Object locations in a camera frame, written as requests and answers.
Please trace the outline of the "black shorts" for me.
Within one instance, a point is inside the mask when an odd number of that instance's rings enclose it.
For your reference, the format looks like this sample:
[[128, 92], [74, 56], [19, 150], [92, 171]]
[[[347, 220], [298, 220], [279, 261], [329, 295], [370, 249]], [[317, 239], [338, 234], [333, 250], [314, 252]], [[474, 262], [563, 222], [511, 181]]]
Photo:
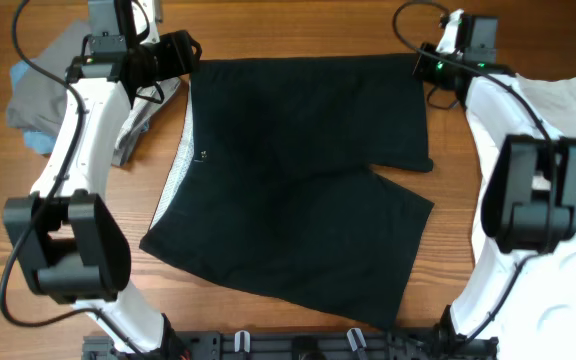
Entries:
[[392, 328], [433, 205], [374, 167], [433, 168], [415, 62], [202, 63], [193, 157], [141, 248], [220, 286]]

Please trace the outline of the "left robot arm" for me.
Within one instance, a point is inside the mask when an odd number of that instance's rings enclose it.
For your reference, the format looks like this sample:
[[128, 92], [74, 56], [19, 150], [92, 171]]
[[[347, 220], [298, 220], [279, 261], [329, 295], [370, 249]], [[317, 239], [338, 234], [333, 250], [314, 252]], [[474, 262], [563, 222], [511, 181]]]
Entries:
[[188, 32], [158, 31], [157, 1], [92, 1], [90, 33], [56, 82], [67, 93], [54, 150], [3, 222], [29, 289], [89, 315], [128, 359], [187, 359], [167, 317], [131, 282], [128, 241], [104, 202], [114, 146], [145, 88], [192, 72], [202, 54]]

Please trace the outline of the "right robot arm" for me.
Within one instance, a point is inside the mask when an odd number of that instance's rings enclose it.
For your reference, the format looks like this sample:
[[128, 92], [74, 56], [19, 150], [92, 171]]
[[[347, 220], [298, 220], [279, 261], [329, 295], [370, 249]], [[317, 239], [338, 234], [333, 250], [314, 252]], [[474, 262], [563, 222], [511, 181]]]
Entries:
[[576, 138], [550, 126], [517, 77], [494, 61], [493, 17], [444, 10], [438, 44], [417, 48], [417, 78], [451, 90], [475, 139], [481, 252], [461, 295], [434, 327], [438, 359], [544, 359], [563, 353], [576, 286]]

